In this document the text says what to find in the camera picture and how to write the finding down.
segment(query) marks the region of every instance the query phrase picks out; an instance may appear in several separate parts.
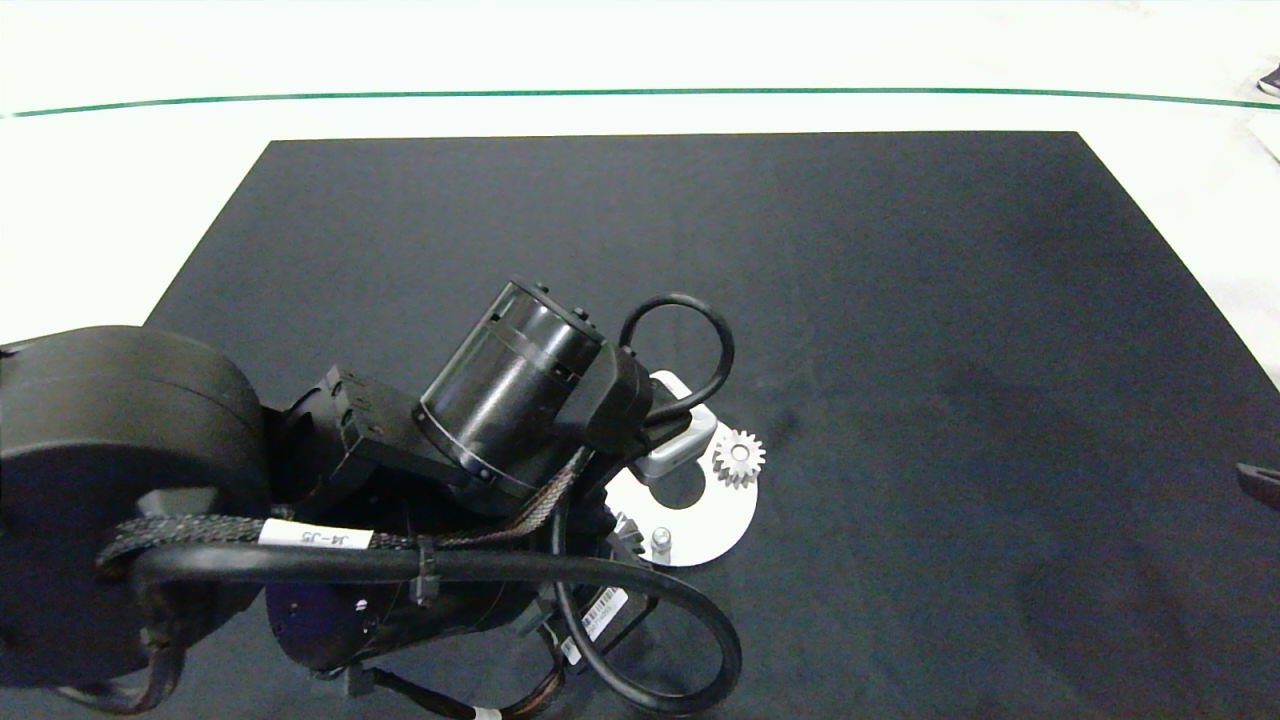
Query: black cable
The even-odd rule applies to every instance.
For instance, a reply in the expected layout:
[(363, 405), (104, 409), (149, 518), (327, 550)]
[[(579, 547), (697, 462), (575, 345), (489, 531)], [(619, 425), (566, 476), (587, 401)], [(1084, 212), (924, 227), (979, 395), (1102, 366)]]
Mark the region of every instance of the black cable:
[[(552, 669), (529, 694), (498, 710), (503, 720), (526, 720), (540, 715), (547, 710), (556, 693), (564, 687), (564, 659), (559, 648), (556, 647), (556, 642), (550, 637), (550, 630), (545, 626), (538, 630), (550, 652)], [(476, 716), (475, 707), (447, 694), (411, 683), (394, 673), (371, 667), (369, 669), (369, 674), (372, 676), (375, 685), (397, 692), (413, 701), (419, 707), (436, 715), (453, 720), (472, 720)]]
[[(553, 541), (563, 552), (564, 510), (552, 518)], [(556, 583), (557, 598), (573, 642), (600, 678), (630, 702), (667, 715), (705, 710), (732, 692), (742, 671), (742, 647), (724, 612), (694, 587), (662, 573), (598, 557), (568, 557), (527, 551), (440, 550), (434, 556), (440, 582)], [(131, 580), (143, 585), (207, 580), (228, 583), (401, 583), (419, 574), (419, 553), (403, 550), (323, 550), (262, 544), (169, 544), (133, 561)], [(577, 615), (564, 583), (618, 587), (658, 597), (692, 612), (716, 637), (721, 667), (705, 688), (690, 694), (663, 694), (614, 671)]]
[[(567, 518), (568, 502), (562, 502), (552, 515), (550, 550), (554, 557), (564, 559), (564, 532)], [(668, 575), (654, 573), (652, 570), (643, 571), (663, 578), (671, 583), (676, 583), (680, 587), (689, 588), (689, 591), (696, 596), (698, 602), (687, 602), (690, 600), (689, 597), (677, 598), (662, 596), (660, 593), (652, 593), (690, 610), (712, 632), (716, 637), (716, 642), (719, 643), (721, 667), (716, 674), (716, 678), (712, 679), (707, 687), (686, 694), (662, 693), (645, 688), (644, 685), (632, 682), (630, 678), (614, 670), (613, 666), (609, 665), (609, 661), (604, 659), (604, 655), (600, 653), (599, 648), (595, 647), (595, 642), (590, 638), (590, 635), (588, 635), (586, 628), (582, 625), (582, 619), (579, 614), (577, 602), (573, 600), (573, 593), (571, 592), (568, 583), (556, 582), (556, 602), (559, 605), (561, 615), (564, 616), (564, 621), (568, 624), (570, 635), (573, 637), (573, 643), (577, 644), (577, 650), (582, 653), (582, 659), (586, 660), (586, 664), (595, 670), (602, 680), (604, 680), (604, 684), (609, 685), (613, 692), (618, 693), (632, 705), (652, 712), (677, 716), (692, 715), (707, 710), (733, 692), (733, 687), (737, 684), (737, 678), (742, 671), (742, 648), (737, 639), (737, 632), (733, 629), (728, 618), (726, 618), (721, 609), (708, 600), (707, 596)], [(616, 583), (603, 580), (593, 582), (590, 584), (616, 587)]]
[(87, 685), (54, 688), (54, 692), (110, 715), (138, 715), (155, 710), (178, 687), (186, 659), (186, 648), (168, 646), (154, 648), (147, 661), (146, 683), (141, 688), (128, 688), (115, 680)]
[(733, 368), (733, 331), (730, 329), (728, 320), (708, 305), (707, 301), (682, 292), (667, 292), (641, 302), (640, 306), (632, 310), (631, 314), (627, 315), (627, 319), (623, 320), (622, 332), (618, 333), (618, 345), (630, 346), (631, 337), (635, 334), (636, 323), (640, 322), (640, 318), (649, 314), (650, 310), (655, 310), (666, 305), (690, 307), (707, 318), (716, 328), (716, 334), (719, 336), (721, 357), (719, 363), (716, 364), (716, 372), (712, 373), (707, 384), (669, 405), (652, 410), (644, 419), (646, 425), (654, 425), (664, 420), (671, 420), (682, 413), (687, 413), (690, 407), (705, 402), (707, 398), (716, 395), (721, 386), (724, 384), (724, 380), (728, 379), (730, 369)]

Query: black cylindrical motor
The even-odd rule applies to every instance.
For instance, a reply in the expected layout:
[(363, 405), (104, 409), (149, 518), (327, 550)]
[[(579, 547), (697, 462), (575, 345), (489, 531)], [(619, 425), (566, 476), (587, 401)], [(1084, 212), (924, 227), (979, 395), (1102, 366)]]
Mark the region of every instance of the black cylindrical motor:
[(580, 442), (553, 437), (552, 424), (603, 346), (586, 313), (545, 288), (518, 278), (503, 288), (413, 415), (474, 477), (451, 488), (458, 502), (507, 515), (556, 474)]

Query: green line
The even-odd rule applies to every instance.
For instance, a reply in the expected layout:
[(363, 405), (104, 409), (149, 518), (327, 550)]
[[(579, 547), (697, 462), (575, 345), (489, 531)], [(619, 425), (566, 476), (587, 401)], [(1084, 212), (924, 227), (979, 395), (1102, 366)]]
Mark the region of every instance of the green line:
[(618, 95), (1033, 95), (1050, 97), (1094, 97), (1102, 100), (1144, 100), (1149, 102), (1181, 102), (1187, 105), (1219, 105), (1225, 108), (1252, 108), (1280, 110), (1280, 102), (1252, 100), (1216, 100), (1212, 97), (1181, 97), (1178, 95), (1140, 95), (1133, 92), (1096, 92), (1091, 90), (1019, 90), (1012, 87), (626, 87), (613, 90), (422, 90), (388, 92), (288, 92), (273, 95), (212, 95), (209, 97), (170, 97), (165, 100), (134, 100), (129, 102), (104, 102), (22, 110), (0, 118), (35, 118), (67, 113), (93, 113), (97, 110), (123, 110), (125, 108), (154, 108), (157, 105), (200, 105), (205, 102), (255, 102), (264, 100), (357, 100), (390, 97), (598, 97)]

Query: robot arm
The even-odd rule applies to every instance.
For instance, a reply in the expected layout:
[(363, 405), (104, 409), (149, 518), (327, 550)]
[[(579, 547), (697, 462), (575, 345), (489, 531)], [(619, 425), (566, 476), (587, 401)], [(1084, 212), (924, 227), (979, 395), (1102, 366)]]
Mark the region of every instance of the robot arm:
[[(671, 304), (707, 316), (722, 343), (712, 380), (680, 400), (628, 347), (637, 320)], [(285, 653), (333, 675), (511, 623), (549, 584), (553, 620), (626, 700), (672, 715), (718, 703), (741, 670), (732, 624), (609, 542), (603, 487), (685, 433), (690, 409), (728, 374), (732, 334), (682, 295), (639, 307), (618, 343), (588, 318), (513, 279), (420, 397), (334, 368), (283, 411), (261, 407), (216, 351), (160, 331), (86, 328), (6, 346), (0, 684), (142, 712), (172, 693), (186, 648), (262, 585)], [(691, 611), (719, 643), (716, 679), (669, 696), (613, 671), (579, 614), (600, 587)], [(143, 667), (141, 688), (113, 680)], [(562, 682), (557, 656), (529, 702), (503, 716), (536, 710)]]

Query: metal gear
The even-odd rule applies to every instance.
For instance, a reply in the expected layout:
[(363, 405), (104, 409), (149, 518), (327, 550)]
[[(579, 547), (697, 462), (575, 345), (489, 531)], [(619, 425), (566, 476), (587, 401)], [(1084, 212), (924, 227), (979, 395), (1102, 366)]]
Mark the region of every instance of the metal gear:
[(764, 446), (751, 433), (730, 430), (716, 445), (712, 469), (727, 486), (742, 488), (755, 482), (764, 465)]
[(616, 518), (617, 525), (614, 525), (613, 533), (632, 553), (644, 555), (644, 536), (636, 521), (627, 518), (626, 512), (618, 512)]

